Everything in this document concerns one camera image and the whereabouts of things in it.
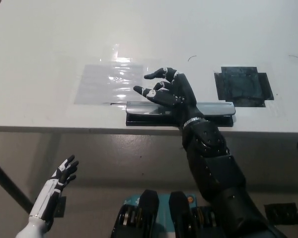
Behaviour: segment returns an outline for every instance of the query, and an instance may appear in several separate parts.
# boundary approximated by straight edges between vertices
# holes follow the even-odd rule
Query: clear plastic sheet
[[[139,101],[133,86],[141,85],[144,69],[128,58],[84,67],[76,94],[75,104],[126,103]]]

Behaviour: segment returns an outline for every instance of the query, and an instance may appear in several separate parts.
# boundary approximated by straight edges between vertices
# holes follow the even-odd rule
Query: metal rod
[[[30,214],[33,203],[29,198],[15,185],[15,183],[0,168],[0,185],[10,196]]]

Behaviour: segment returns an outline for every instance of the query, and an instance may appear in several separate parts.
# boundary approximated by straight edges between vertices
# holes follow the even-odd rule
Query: white table
[[[110,102],[75,103],[85,66],[113,62],[143,74],[178,69],[200,102],[218,101],[221,66],[256,66],[275,100],[236,108],[234,127],[221,130],[298,132],[298,0],[4,0],[0,131],[177,134],[126,127],[125,111]]]

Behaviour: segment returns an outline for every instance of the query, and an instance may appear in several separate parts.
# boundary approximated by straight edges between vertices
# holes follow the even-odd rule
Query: white robotic hand
[[[62,191],[70,181],[76,178],[78,161],[71,163],[75,156],[70,156],[46,181],[29,216],[28,225],[18,233],[16,238],[42,238],[53,224],[54,213]]]

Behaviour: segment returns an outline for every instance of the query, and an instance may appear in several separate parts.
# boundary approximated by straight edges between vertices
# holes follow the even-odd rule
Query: robotic arm
[[[160,68],[145,79],[163,78],[150,90],[134,90],[148,100],[172,108],[182,130],[182,145],[193,178],[210,202],[228,238],[285,238],[271,226],[249,197],[245,177],[217,126],[196,107],[193,90],[183,73]]]
[[[63,189],[76,178],[78,161],[74,155],[65,160],[44,184],[29,216],[28,225],[18,233],[16,238],[43,238],[53,224],[54,213]]]

